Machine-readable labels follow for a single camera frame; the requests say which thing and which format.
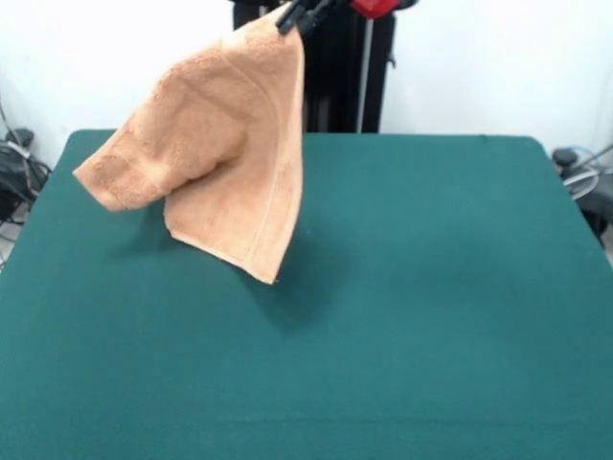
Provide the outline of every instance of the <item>towel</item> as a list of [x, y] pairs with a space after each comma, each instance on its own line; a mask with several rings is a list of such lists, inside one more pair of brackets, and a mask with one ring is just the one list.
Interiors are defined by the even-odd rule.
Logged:
[[170, 234], [273, 284], [302, 197], [305, 57], [280, 7], [174, 65], [74, 175], [110, 211], [165, 196]]

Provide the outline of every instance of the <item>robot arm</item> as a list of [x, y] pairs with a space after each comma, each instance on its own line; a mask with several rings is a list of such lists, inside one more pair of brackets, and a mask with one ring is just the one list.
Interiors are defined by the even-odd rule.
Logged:
[[377, 19], [393, 10], [412, 7], [417, 0], [292, 0], [277, 22], [279, 33], [286, 35], [298, 27], [301, 35], [308, 35], [332, 12], [343, 5], [351, 6], [367, 19]]

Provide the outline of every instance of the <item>black metal frame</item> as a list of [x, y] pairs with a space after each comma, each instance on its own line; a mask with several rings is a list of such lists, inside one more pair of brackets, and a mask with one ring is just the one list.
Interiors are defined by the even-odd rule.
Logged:
[[[275, 0], [232, 0], [234, 27], [260, 17], [260, 6]], [[305, 39], [305, 130], [309, 132], [379, 132], [387, 66], [392, 53], [396, 19], [392, 14], [373, 23], [368, 84], [363, 118], [364, 40], [367, 20], [349, 5], [341, 7]]]

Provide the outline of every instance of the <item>black equipment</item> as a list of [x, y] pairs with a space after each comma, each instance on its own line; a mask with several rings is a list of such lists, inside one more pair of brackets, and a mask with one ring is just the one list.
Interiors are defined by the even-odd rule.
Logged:
[[[235, 3], [235, 29], [284, 3], [280, 0], [231, 1]], [[396, 18], [389, 13], [378, 19], [367, 19], [349, 0], [294, 0], [293, 3], [322, 12], [305, 25], [300, 21], [297, 24], [306, 54], [305, 131], [379, 132]], [[399, 1], [396, 9], [406, 9], [416, 3], [417, 0]]]
[[51, 173], [30, 155], [33, 139], [31, 131], [21, 128], [9, 131], [0, 141], [0, 223], [11, 222], [22, 203], [32, 206]]
[[613, 224], [613, 168], [597, 161], [610, 151], [613, 145], [582, 162], [572, 149], [557, 149], [553, 154], [564, 185], [602, 245], [602, 235]]

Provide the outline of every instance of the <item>green felt surface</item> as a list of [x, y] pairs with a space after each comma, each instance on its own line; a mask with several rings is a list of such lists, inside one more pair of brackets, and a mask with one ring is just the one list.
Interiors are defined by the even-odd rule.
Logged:
[[530, 139], [309, 135], [280, 281], [73, 135], [0, 276], [0, 459], [607, 459], [613, 274]]

